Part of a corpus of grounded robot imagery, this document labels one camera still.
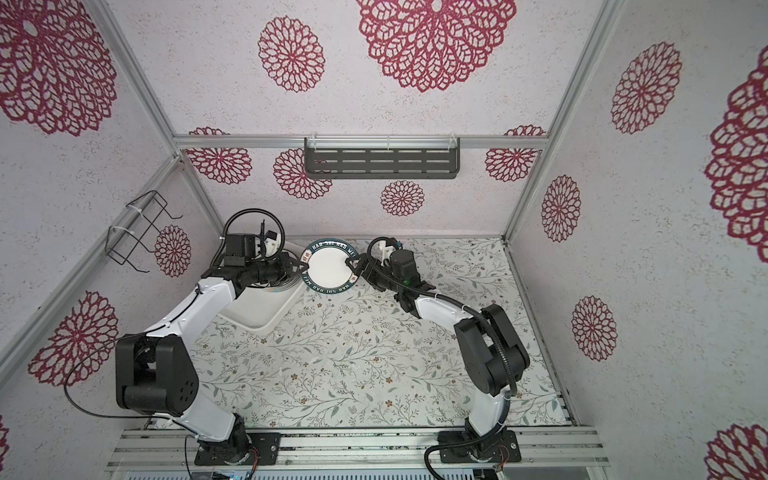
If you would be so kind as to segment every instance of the white tray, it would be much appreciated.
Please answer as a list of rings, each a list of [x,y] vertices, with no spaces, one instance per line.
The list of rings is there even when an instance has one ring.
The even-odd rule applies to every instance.
[[[286,250],[296,254],[300,258],[303,247],[286,242]],[[227,308],[219,312],[219,317],[230,323],[255,333],[265,336],[275,329],[280,320],[288,313],[290,307],[307,290],[306,283],[301,279],[288,290],[282,292],[270,292],[256,288],[246,288]]]

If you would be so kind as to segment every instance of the black bracket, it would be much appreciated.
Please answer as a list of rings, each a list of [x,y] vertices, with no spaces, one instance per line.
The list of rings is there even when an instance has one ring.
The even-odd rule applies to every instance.
[[[275,465],[277,455],[280,453],[280,433],[249,433],[247,435],[250,440],[248,448],[255,448],[259,452],[258,465]],[[206,445],[201,445],[201,448],[197,450],[194,464],[197,466],[230,465],[224,462],[225,455],[221,455],[215,449],[206,448]],[[253,453],[250,453],[243,465],[250,466],[253,464],[250,463],[249,465],[249,462],[253,462]]]
[[[466,440],[464,432],[440,432],[437,435],[438,444],[464,442]],[[470,453],[478,458],[477,455],[486,455],[483,458],[474,459]],[[477,448],[472,445],[458,449],[440,450],[440,461],[443,463],[519,463],[522,460],[518,438],[510,429],[505,429],[497,442],[485,447],[485,451],[478,453]]]

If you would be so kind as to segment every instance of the zip tie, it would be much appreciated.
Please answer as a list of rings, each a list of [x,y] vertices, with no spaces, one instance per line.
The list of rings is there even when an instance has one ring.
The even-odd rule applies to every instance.
[[[129,230],[129,229],[123,228],[123,227],[118,227],[117,225],[111,225],[110,228],[114,228],[115,230],[123,230],[123,231],[126,231],[126,232],[130,233],[131,235],[135,235],[135,233],[132,230]]]
[[[144,214],[143,214],[143,213],[141,213],[141,208],[139,208],[139,207],[136,207],[136,206],[135,206],[135,205],[133,205],[133,204],[128,204],[128,205],[126,205],[126,207],[130,207],[130,208],[132,208],[132,209],[136,210],[136,211],[139,213],[139,215],[141,215],[141,218],[145,219],[145,220],[146,220],[147,222],[149,222],[151,225],[154,225],[154,223],[153,223],[153,222],[152,222],[150,219],[146,218],[146,217],[144,216]]]

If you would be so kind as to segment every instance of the metal base rail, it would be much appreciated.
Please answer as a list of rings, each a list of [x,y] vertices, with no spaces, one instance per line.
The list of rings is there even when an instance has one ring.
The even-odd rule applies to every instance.
[[[510,427],[518,438],[522,462],[519,467],[604,467],[609,466],[605,450],[593,427]],[[259,467],[269,470],[423,468],[424,450],[437,444],[438,432],[462,431],[462,427],[382,429],[249,429],[248,432],[283,434],[277,463]],[[106,472],[158,472],[185,469],[182,430],[126,430],[109,459]],[[197,443],[187,438],[187,457],[192,471],[211,467],[193,465]],[[493,464],[443,465],[435,453],[436,468],[492,468]],[[223,466],[222,471],[248,471]]]

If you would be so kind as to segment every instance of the black cable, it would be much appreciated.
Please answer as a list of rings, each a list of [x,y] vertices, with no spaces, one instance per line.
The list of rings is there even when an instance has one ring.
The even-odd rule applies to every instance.
[[[187,474],[190,476],[190,480],[192,479],[192,471],[190,470],[190,461],[187,458],[187,439],[190,438],[191,435],[185,435],[184,436],[184,464],[187,466]]]
[[[181,312],[178,315],[176,315],[173,319],[171,319],[170,322],[168,322],[168,325],[170,325],[173,321],[175,321],[177,318],[182,316],[184,314],[184,312],[186,312],[189,309],[189,307],[192,306],[192,304],[195,302],[195,300],[197,300],[197,298],[200,295],[202,295],[202,294],[203,294],[203,292],[200,290],[200,284],[197,284],[197,288],[195,288],[195,296],[192,299],[192,301],[189,302],[189,304],[184,307],[184,310],[181,310]],[[72,377],[72,374],[75,373],[76,371],[78,371],[80,366],[83,363],[85,363],[85,360],[90,359],[92,356],[96,355],[101,350],[107,348],[108,346],[112,345],[113,343],[118,342],[119,340],[130,339],[130,338],[134,338],[135,336],[142,336],[142,335],[146,335],[148,333],[157,332],[159,329],[164,329],[166,326],[167,325],[159,326],[156,329],[148,330],[146,332],[132,333],[131,335],[124,335],[124,336],[122,336],[122,337],[120,337],[118,339],[114,339],[114,340],[111,340],[111,341],[105,343],[102,347],[100,347],[100,348],[94,350],[93,352],[91,352],[87,357],[85,357],[83,360],[81,360],[77,365],[72,367],[72,370],[70,370],[69,373],[67,374],[67,376],[64,378],[64,396],[67,397],[67,400],[69,400],[69,402],[72,404],[72,406],[74,406],[76,409],[78,409],[81,412],[86,413],[86,414],[88,414],[90,416],[98,417],[100,419],[163,419],[163,420],[168,420],[168,417],[163,417],[163,416],[158,416],[158,415],[102,415],[101,413],[89,412],[88,410],[84,409],[83,407],[81,407],[77,403],[75,403],[74,400],[72,399],[72,397],[69,395],[69,390],[67,390],[67,384],[69,383],[69,379]]]
[[[245,214],[262,214],[266,215],[269,218],[271,218],[276,224],[277,229],[280,230],[280,246],[277,247],[277,251],[273,253],[272,255],[269,255],[268,257],[264,257],[262,260],[269,260],[270,258],[274,258],[277,256],[278,253],[283,251],[283,247],[286,244],[286,231],[283,229],[283,224],[280,222],[280,220],[277,219],[274,215],[272,215],[271,212],[268,212],[261,208],[246,208],[243,210],[240,210],[239,212],[236,212],[232,217],[230,217],[229,220],[224,224],[224,229],[221,232],[221,243],[219,244],[219,249],[216,250],[216,254],[214,255],[214,258],[210,261],[210,268],[216,268],[219,266],[219,261],[221,260],[221,254],[224,252],[224,247],[227,244],[227,234],[230,231],[230,225],[232,225],[232,222],[234,222],[238,217],[241,217]]]
[[[434,297],[437,300],[444,300],[446,302],[450,302],[450,303],[452,303],[452,304],[454,304],[456,306],[461,307],[462,311],[467,312],[470,315],[472,315],[473,317],[475,317],[482,324],[483,329],[485,329],[485,331],[488,334],[488,336],[491,337],[491,341],[493,342],[493,345],[494,345],[494,347],[496,349],[496,352],[498,353],[499,359],[502,361],[502,365],[504,366],[504,371],[505,371],[505,374],[507,376],[507,383],[509,384],[510,396],[509,397],[505,396],[505,402],[506,402],[507,405],[502,410],[502,412],[504,414],[503,418],[500,418],[498,420],[498,424],[499,424],[499,428],[498,429],[496,429],[496,430],[489,430],[484,435],[481,435],[481,436],[479,436],[476,439],[470,439],[470,440],[466,440],[464,442],[446,443],[446,444],[442,444],[442,445],[433,445],[433,446],[429,447],[428,449],[426,449],[424,451],[424,465],[426,466],[427,470],[429,470],[429,473],[431,473],[432,476],[436,478],[436,480],[445,480],[432,467],[432,464],[429,462],[429,454],[431,454],[433,452],[437,452],[438,450],[442,450],[442,449],[457,449],[457,448],[461,448],[461,447],[468,447],[468,446],[471,446],[471,445],[476,445],[476,444],[478,444],[480,442],[484,442],[485,440],[490,439],[493,435],[498,434],[505,427],[504,421],[506,420],[506,416],[507,416],[507,414],[509,412],[509,407],[508,407],[509,406],[509,402],[511,401],[511,396],[514,395],[513,390],[517,389],[517,385],[515,383],[515,375],[512,372],[512,368],[509,366],[509,361],[507,359],[506,354],[504,353],[504,348],[502,347],[501,340],[498,338],[498,335],[496,335],[496,331],[494,330],[494,328],[491,325],[491,323],[480,312],[478,312],[478,311],[476,311],[476,310],[466,306],[463,302],[460,302],[460,301],[458,301],[456,299],[453,299],[450,296],[442,295],[441,293],[425,292],[424,290],[416,289],[416,288],[414,288],[414,287],[412,287],[410,285],[405,285],[404,283],[401,283],[398,280],[393,279],[389,274],[384,272],[384,270],[382,270],[379,267],[378,261],[375,258],[373,258],[372,252],[373,252],[373,245],[375,243],[381,241],[381,240],[384,240],[387,243],[393,243],[394,244],[393,246],[396,249],[398,249],[398,246],[399,246],[399,242],[396,239],[390,238],[390,237],[377,237],[377,238],[371,240],[371,243],[368,244],[368,252],[367,253],[368,253],[369,262],[371,263],[371,266],[373,267],[374,271],[376,271],[376,273],[378,273],[379,275],[383,276],[384,278],[386,278],[387,280],[389,280],[390,282],[394,283],[397,286],[400,286],[400,287],[402,287],[402,288],[404,288],[406,290],[410,290],[410,291],[412,291],[414,293],[417,293],[419,295],[432,296],[432,297]]]

